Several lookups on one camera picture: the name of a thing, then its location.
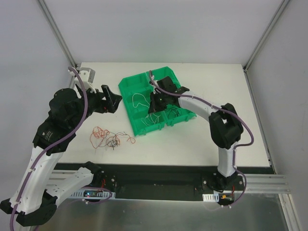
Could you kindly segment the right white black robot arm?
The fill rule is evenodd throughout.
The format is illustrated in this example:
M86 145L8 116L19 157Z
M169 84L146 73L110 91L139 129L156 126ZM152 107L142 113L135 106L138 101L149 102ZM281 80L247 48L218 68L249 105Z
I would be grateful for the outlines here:
M170 77L157 81L150 74L150 84L154 90L150 93L148 113L161 112L172 105L189 110L209 123L212 141L218 147L218 169L213 178L207 180L207 186L218 192L229 189L237 177L234 148L244 131L241 122L233 116L237 114L233 105L227 103L215 109L188 88L178 88Z

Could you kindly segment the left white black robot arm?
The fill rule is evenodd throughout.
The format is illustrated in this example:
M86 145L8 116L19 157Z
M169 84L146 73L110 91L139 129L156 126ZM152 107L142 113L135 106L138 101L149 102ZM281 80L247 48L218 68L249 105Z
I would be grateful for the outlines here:
M102 169L90 161L63 183L47 185L56 164L67 150L85 119L93 113L115 113L122 100L107 85L82 91L81 88L60 89L49 102L47 119L38 127L33 139L33 149L27 172L18 190L3 200L0 208L11 215L10 228L17 222L22 227L45 224L59 205L83 187L101 188L104 181Z

